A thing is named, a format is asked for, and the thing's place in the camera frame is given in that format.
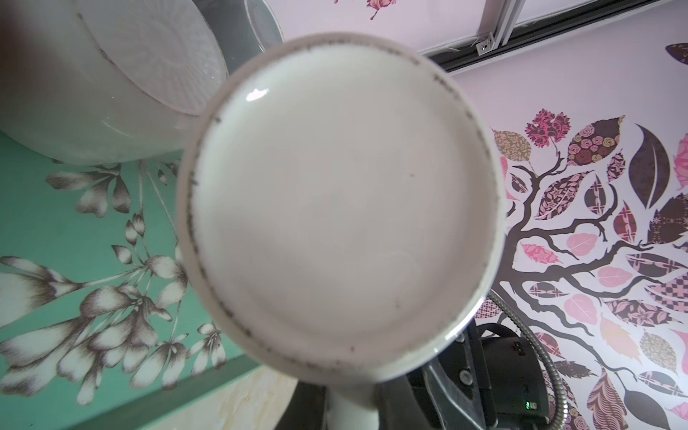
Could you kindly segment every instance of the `wall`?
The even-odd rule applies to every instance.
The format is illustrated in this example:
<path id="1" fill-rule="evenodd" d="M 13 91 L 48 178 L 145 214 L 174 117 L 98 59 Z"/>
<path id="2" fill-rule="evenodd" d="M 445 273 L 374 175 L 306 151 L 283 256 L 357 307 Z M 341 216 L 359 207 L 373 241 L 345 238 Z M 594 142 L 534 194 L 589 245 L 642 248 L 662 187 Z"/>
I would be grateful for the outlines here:
<path id="1" fill-rule="evenodd" d="M 687 20 L 673 1 L 453 76 L 505 155 L 494 289 L 559 362 L 573 429 L 688 427 L 688 65 L 666 48 Z"/>

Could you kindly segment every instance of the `leaf decal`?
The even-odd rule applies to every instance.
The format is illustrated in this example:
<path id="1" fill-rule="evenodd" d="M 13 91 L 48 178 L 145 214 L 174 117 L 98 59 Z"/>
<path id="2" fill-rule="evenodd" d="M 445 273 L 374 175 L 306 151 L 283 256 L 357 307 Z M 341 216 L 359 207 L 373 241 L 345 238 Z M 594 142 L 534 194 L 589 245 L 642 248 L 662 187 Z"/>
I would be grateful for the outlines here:
<path id="1" fill-rule="evenodd" d="M 597 324 L 597 309 L 585 294 L 576 294 L 563 304 L 563 309 L 574 319 L 587 324 Z"/>
<path id="2" fill-rule="evenodd" d="M 612 300 L 605 304 L 618 319 L 638 327 L 655 327 L 675 321 L 667 311 L 639 300 Z"/>
<path id="3" fill-rule="evenodd" d="M 688 402 L 683 402 L 677 407 L 672 407 L 669 410 L 674 412 L 679 418 L 683 418 L 684 420 L 688 421 Z"/>
<path id="4" fill-rule="evenodd" d="M 672 197 L 649 223 L 647 241 L 651 244 L 668 244 L 682 237 L 688 231 L 688 196 Z"/>
<path id="5" fill-rule="evenodd" d="M 511 173 L 511 186 L 517 193 L 525 193 L 528 191 L 526 183 L 521 178 Z"/>
<path id="6" fill-rule="evenodd" d="M 631 208 L 624 202 L 621 212 L 614 218 L 614 231 L 619 235 L 621 240 L 632 244 L 636 240 L 637 230 L 636 218 L 633 216 Z"/>
<path id="7" fill-rule="evenodd" d="M 553 286 L 549 282 L 538 282 L 532 287 L 530 291 L 533 296 L 542 297 L 543 299 L 551 299 L 554 297 L 568 296 L 567 292 L 561 292 L 557 287 Z"/>
<path id="8" fill-rule="evenodd" d="M 676 371 L 676 352 L 661 337 L 645 332 L 641 339 L 641 350 L 654 364 Z"/>
<path id="9" fill-rule="evenodd" d="M 506 172 L 509 170 L 509 162 L 506 161 L 505 157 L 499 157 L 499 162 L 502 163 L 502 175 L 504 175 L 504 179 L 506 179 Z M 509 193 L 509 190 L 506 190 L 506 199 L 518 200 L 516 197 L 512 196 L 511 193 Z"/>
<path id="10" fill-rule="evenodd" d="M 657 303 L 661 304 L 665 308 L 675 310 L 677 312 L 683 312 L 684 314 L 688 314 L 687 302 L 667 299 L 666 297 L 660 296 L 659 294 L 651 291 L 649 288 L 645 288 L 645 291 L 647 291 L 647 293 L 653 300 L 655 300 Z"/>
<path id="11" fill-rule="evenodd" d="M 554 337 L 547 333 L 535 333 L 535 337 L 537 337 L 547 352 L 559 358 L 563 358 L 561 351 L 559 351 L 559 343 Z"/>
<path id="12" fill-rule="evenodd" d="M 651 278 L 659 278 L 675 270 L 686 268 L 686 266 L 676 263 L 674 260 L 662 257 L 661 255 L 648 254 L 647 252 L 627 255 L 626 259 L 631 267 L 633 267 L 633 270 Z"/>
<path id="13" fill-rule="evenodd" d="M 602 339 L 614 351 L 640 362 L 641 353 L 638 351 L 638 346 L 631 339 L 631 335 L 619 324 L 613 323 L 603 316 L 602 322 L 600 322 L 600 333 Z"/>
<path id="14" fill-rule="evenodd" d="M 632 277 L 633 275 L 631 275 L 629 272 L 616 267 L 603 267 L 597 272 L 597 279 L 599 279 L 600 283 L 607 288 L 614 288 L 618 287 L 619 285 L 623 285 Z"/>
<path id="15" fill-rule="evenodd" d="M 686 345 L 686 352 L 683 354 L 683 361 L 681 362 L 681 370 L 688 375 L 688 333 L 677 332 L 675 330 L 672 330 L 672 332 L 676 333 Z"/>
<path id="16" fill-rule="evenodd" d="M 559 263 L 559 258 L 550 250 L 533 244 L 522 244 L 523 251 L 528 255 L 528 258 L 536 263 L 553 264 Z"/>
<path id="17" fill-rule="evenodd" d="M 675 43 L 665 49 L 679 63 L 688 64 L 688 43 Z"/>
<path id="18" fill-rule="evenodd" d="M 490 299 L 485 299 L 475 313 L 475 318 L 492 318 L 502 310 L 497 307 Z"/>
<path id="19" fill-rule="evenodd" d="M 643 130 L 643 144 L 631 159 L 628 176 L 638 199 L 649 208 L 667 189 L 671 169 L 662 142 L 650 130 L 638 127 Z"/>
<path id="20" fill-rule="evenodd" d="M 575 173 L 547 187 L 535 219 L 551 219 L 564 212 L 573 202 L 581 181 L 588 173 L 590 172 Z"/>
<path id="21" fill-rule="evenodd" d="M 681 188 L 688 185 L 688 133 L 678 143 L 678 153 L 674 157 L 674 171 Z"/>
<path id="22" fill-rule="evenodd" d="M 649 286 L 657 294 L 678 300 L 688 300 L 688 273 L 669 282 L 656 283 Z"/>
<path id="23" fill-rule="evenodd" d="M 604 206 L 607 204 L 607 196 L 604 192 L 602 182 L 600 182 L 600 178 L 595 177 L 594 184 L 585 192 L 583 200 L 592 213 L 595 215 L 602 215 Z"/>
<path id="24" fill-rule="evenodd" d="M 573 361 L 555 361 L 555 366 L 559 373 L 569 378 L 585 378 L 594 375 L 587 367 L 574 363 Z"/>
<path id="25" fill-rule="evenodd" d="M 664 430 L 671 430 L 664 409 L 647 394 L 627 389 L 623 395 L 623 403 L 628 411 L 640 421 Z"/>
<path id="26" fill-rule="evenodd" d="M 497 148 L 503 156 L 511 161 L 530 160 L 530 150 L 532 147 L 525 137 L 513 131 L 493 130 L 493 132 Z"/>
<path id="27" fill-rule="evenodd" d="M 671 376 L 663 374 L 662 372 L 644 372 L 638 375 L 638 380 L 660 393 L 671 394 L 672 396 L 678 397 L 688 397 L 681 391 L 681 388 L 678 387 L 676 381 L 674 381 Z"/>
<path id="28" fill-rule="evenodd" d="M 607 166 L 607 180 L 611 182 L 617 179 L 623 175 L 624 170 L 626 170 L 626 160 L 623 159 L 623 154 L 618 152 L 612 157 L 609 166 Z"/>
<path id="29" fill-rule="evenodd" d="M 627 429 L 626 406 L 616 392 L 607 369 L 602 369 L 602 376 L 588 396 L 588 409 L 592 411 L 592 423 L 598 430 Z"/>
<path id="30" fill-rule="evenodd" d="M 597 243 L 597 235 L 591 235 L 590 233 L 571 235 L 566 240 L 566 246 L 576 257 L 589 254 L 595 247 L 595 243 Z"/>
<path id="31" fill-rule="evenodd" d="M 586 125 L 568 144 L 569 166 L 585 166 L 610 155 L 619 144 L 619 127 L 624 117 Z"/>

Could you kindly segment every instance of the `mug rim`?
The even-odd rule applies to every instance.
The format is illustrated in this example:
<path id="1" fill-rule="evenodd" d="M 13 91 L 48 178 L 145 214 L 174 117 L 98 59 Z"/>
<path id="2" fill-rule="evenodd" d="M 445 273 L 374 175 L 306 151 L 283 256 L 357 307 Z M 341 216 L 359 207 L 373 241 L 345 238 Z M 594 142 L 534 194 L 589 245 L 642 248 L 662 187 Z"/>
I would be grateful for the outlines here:
<path id="1" fill-rule="evenodd" d="M 288 41 L 283 45 L 274 47 L 263 54 L 254 57 L 237 69 L 230 78 L 220 87 L 218 93 L 207 104 L 204 113 L 201 115 L 197 125 L 195 138 L 184 150 L 182 163 L 178 177 L 176 215 L 178 225 L 178 241 L 184 259 L 184 269 L 193 285 L 194 291 L 201 303 L 206 308 L 218 328 L 225 333 L 232 342 L 243 349 L 247 355 L 260 363 L 269 365 L 280 372 L 295 376 L 301 380 L 322 385 L 351 385 L 359 383 L 375 383 L 390 380 L 421 366 L 430 361 L 437 353 L 443 350 L 456 336 L 465 328 L 473 318 L 477 309 L 482 304 L 484 297 L 492 286 L 492 282 L 497 272 L 499 262 L 504 247 L 504 229 L 506 218 L 501 216 L 505 211 L 505 191 L 502 178 L 499 175 L 499 152 L 494 144 L 493 134 L 482 133 L 484 136 L 480 140 L 492 164 L 491 175 L 494 184 L 493 198 L 496 199 L 497 215 L 494 223 L 488 226 L 491 229 L 492 237 L 486 242 L 491 243 L 490 251 L 485 254 L 486 265 L 480 275 L 480 282 L 471 294 L 469 306 L 462 306 L 455 318 L 447 327 L 437 330 L 436 335 L 431 336 L 423 344 L 415 347 L 411 351 L 396 357 L 391 361 L 378 363 L 369 368 L 357 367 L 322 367 L 314 363 L 300 361 L 297 358 L 282 355 L 274 351 L 270 346 L 264 345 L 252 336 L 250 329 L 244 327 L 233 316 L 233 311 L 228 309 L 213 292 L 213 288 L 208 285 L 208 279 L 204 274 L 204 269 L 200 263 L 197 246 L 193 238 L 193 215 L 192 208 L 192 185 L 195 181 L 195 168 L 202 152 L 203 141 L 211 128 L 212 122 L 219 119 L 216 113 L 235 95 L 235 92 L 251 76 L 265 69 L 269 64 L 285 58 L 291 54 L 296 54 L 310 47 L 333 45 L 333 44 L 354 44 L 366 45 L 382 49 L 393 54 L 401 55 L 416 66 L 421 66 L 435 74 L 435 78 L 441 80 L 441 85 L 452 92 L 457 100 L 464 103 L 466 114 L 478 130 L 488 131 L 474 108 L 467 102 L 465 95 L 458 86 L 448 78 L 446 72 L 429 59 L 399 45 L 396 42 L 377 36 L 366 34 L 333 32 L 305 36 L 299 39 Z"/>

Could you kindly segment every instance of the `white mug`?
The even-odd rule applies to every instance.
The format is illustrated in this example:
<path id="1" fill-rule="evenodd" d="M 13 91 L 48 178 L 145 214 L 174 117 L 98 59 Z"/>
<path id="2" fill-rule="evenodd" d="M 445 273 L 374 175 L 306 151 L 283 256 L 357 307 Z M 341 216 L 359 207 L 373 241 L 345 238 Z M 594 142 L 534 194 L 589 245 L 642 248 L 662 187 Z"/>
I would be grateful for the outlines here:
<path id="1" fill-rule="evenodd" d="M 376 429 L 374 384 L 443 350 L 492 283 L 492 133 L 437 65 L 359 34 L 254 58 L 200 125 L 177 206 L 196 293 L 247 354 L 330 387 L 329 428 Z"/>

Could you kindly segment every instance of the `metal hose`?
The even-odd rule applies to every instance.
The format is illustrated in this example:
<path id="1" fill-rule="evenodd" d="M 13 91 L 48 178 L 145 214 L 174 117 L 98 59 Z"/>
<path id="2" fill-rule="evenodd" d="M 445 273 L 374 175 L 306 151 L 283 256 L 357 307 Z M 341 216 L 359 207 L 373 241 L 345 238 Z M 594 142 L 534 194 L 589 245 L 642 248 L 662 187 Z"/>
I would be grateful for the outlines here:
<path id="1" fill-rule="evenodd" d="M 542 347 L 540 340 L 535 337 L 535 333 L 533 333 L 533 331 L 521 320 L 521 318 L 515 312 L 513 312 L 513 310 L 511 310 L 506 303 L 504 303 L 504 300 L 502 300 L 501 297 L 499 297 L 493 291 L 490 291 L 487 294 L 487 297 L 494 302 L 499 309 L 504 311 L 504 314 L 510 320 L 512 320 L 514 324 L 516 324 L 516 327 L 518 327 L 519 330 L 521 330 L 521 333 L 525 335 L 528 341 L 530 341 L 530 344 L 535 348 L 535 352 L 537 353 L 538 357 L 540 357 L 540 360 L 545 365 L 545 370 L 547 370 L 547 374 L 550 376 L 552 388 L 555 392 L 555 416 L 547 427 L 547 430 L 562 430 L 564 424 L 566 423 L 566 418 L 568 417 L 568 401 L 566 400 L 566 391 L 561 383 L 559 371 L 552 362 L 549 353 Z"/>

